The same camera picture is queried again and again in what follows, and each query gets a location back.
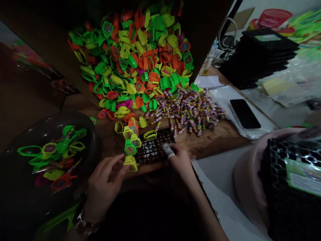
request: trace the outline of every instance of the wristwatch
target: wristwatch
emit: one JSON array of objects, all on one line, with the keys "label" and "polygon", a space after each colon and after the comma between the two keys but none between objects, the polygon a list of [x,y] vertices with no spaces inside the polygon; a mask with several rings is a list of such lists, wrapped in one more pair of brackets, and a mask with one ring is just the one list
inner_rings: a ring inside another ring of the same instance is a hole
[{"label": "wristwatch", "polygon": [[84,235],[91,235],[99,229],[100,224],[104,221],[100,221],[99,223],[92,224],[88,223],[83,219],[84,216],[84,211],[82,211],[79,216],[76,219],[76,222],[74,223],[74,229],[79,233],[79,234],[84,234]]}]

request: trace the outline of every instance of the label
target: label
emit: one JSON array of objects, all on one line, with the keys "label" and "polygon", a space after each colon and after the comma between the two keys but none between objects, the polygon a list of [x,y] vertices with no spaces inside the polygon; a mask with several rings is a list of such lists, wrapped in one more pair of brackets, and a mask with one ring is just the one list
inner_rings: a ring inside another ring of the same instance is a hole
[{"label": "label", "polygon": [[172,156],[175,156],[175,153],[171,149],[170,145],[167,143],[162,144],[162,149],[166,153],[167,158],[171,158]]},{"label": "label", "polygon": [[321,168],[285,159],[289,186],[321,197]]},{"label": "label", "polygon": [[261,42],[281,40],[281,38],[279,38],[275,34],[259,35],[259,36],[255,36],[255,38],[260,40]]}]

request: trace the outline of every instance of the dark plastic bowl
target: dark plastic bowl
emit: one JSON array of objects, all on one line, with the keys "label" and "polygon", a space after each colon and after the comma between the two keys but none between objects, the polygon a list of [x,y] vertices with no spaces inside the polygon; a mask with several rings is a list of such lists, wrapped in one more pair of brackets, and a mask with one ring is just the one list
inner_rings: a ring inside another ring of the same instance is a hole
[{"label": "dark plastic bowl", "polygon": [[[52,139],[59,139],[66,125],[74,125],[76,130],[87,129],[87,135],[80,140],[86,148],[73,157],[75,161],[83,158],[72,172],[78,175],[73,185],[54,194],[50,187],[52,182],[42,187],[34,186],[38,174],[31,174],[33,167],[28,161],[32,157],[20,156],[17,149],[30,145],[43,146]],[[90,166],[96,165],[93,162],[97,163],[100,157],[98,149],[95,126],[88,116],[80,112],[62,112],[50,116],[19,135],[1,154],[2,230],[34,229],[52,215],[51,212],[67,205],[81,178],[91,169]]]}]

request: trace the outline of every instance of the smartphone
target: smartphone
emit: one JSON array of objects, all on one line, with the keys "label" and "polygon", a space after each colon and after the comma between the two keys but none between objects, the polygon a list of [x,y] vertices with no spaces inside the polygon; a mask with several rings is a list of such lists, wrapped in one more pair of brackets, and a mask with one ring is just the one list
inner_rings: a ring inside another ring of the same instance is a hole
[{"label": "smartphone", "polygon": [[244,129],[261,128],[260,122],[244,99],[230,100],[230,107]]}]

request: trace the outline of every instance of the wooden table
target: wooden table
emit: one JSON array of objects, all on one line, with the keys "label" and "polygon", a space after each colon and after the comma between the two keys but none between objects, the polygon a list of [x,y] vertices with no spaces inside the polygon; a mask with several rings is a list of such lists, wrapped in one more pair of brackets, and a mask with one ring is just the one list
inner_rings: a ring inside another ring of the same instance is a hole
[{"label": "wooden table", "polygon": [[[220,83],[224,85],[232,85],[214,67],[209,69],[207,75],[218,75]],[[82,94],[76,94],[67,97],[63,105],[63,111],[65,110],[77,110],[86,114],[87,116],[93,116],[97,119],[96,132],[102,138],[102,158],[124,153],[124,137],[122,134],[116,134],[114,131],[116,122],[122,121],[124,126],[126,125],[123,120],[116,119],[114,121],[110,121],[109,119],[98,119],[97,115],[100,112],[100,109],[92,104]],[[135,109],[134,113],[136,114],[136,119],[138,119],[139,116],[144,115],[144,113],[139,109]],[[154,117],[147,118],[146,120],[148,126],[144,129],[139,129],[140,135],[144,134],[147,131],[155,129],[156,127],[156,124],[150,125],[150,123],[154,120]],[[168,127],[168,119],[162,119],[159,128],[163,129]],[[188,150],[191,159],[204,158],[220,152],[225,152],[234,148],[241,147],[250,142],[250,140],[242,137],[234,127],[234,125],[226,119],[220,120],[215,130],[206,129],[205,131],[203,131],[201,137],[197,137],[194,133],[189,135],[187,132],[184,132],[181,135],[178,135],[175,141],[180,146]],[[148,173],[167,165],[167,162],[143,165],[138,168],[137,172],[128,173],[127,177]]]}]

